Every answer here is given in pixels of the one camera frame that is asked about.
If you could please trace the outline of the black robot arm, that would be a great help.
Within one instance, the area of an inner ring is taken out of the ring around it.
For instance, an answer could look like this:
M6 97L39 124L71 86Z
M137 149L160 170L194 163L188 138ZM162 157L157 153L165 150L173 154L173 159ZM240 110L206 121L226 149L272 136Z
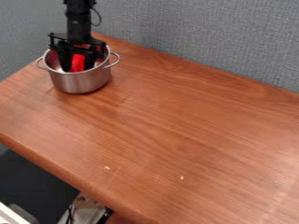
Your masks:
M66 32L47 34L49 48L57 53L65 73L89 70L97 60L105 59L106 43L90 35L90 26L98 26L101 16L94 9L95 0L62 0L66 5Z

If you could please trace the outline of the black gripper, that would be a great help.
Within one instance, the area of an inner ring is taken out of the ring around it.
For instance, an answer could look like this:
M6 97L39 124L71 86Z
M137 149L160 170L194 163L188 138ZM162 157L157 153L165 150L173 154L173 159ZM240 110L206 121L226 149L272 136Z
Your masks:
M58 54L59 67L63 72L70 70L71 53L86 54L83 60L83 69L89 70L94 66L97 58L102 58L105 54L106 43L93 37L89 37L83 43L70 42L65 33L50 32L49 48Z

